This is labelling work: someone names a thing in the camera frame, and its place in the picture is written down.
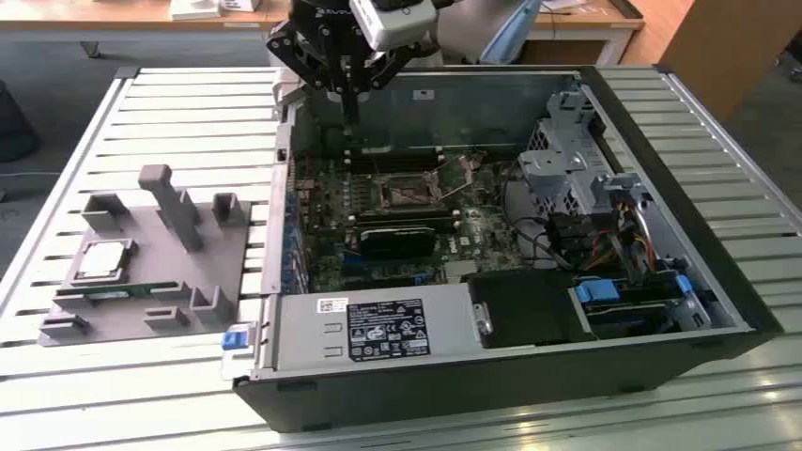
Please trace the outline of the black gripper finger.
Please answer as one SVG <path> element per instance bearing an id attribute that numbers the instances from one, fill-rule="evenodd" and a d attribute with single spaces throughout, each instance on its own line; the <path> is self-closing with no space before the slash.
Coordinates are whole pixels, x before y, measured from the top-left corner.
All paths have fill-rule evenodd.
<path id="1" fill-rule="evenodd" d="M 307 85 L 339 96 L 344 133 L 351 133 L 351 86 L 343 69 L 343 59 L 326 49 L 328 59 L 319 56 L 290 22 L 271 31 L 267 48 Z"/>
<path id="2" fill-rule="evenodd" d="M 395 75 L 415 58 L 430 56 L 430 46 L 412 43 L 390 50 L 376 59 L 367 45 L 351 55 L 351 133 L 356 134 L 360 124 L 360 95 L 384 88 Z"/>

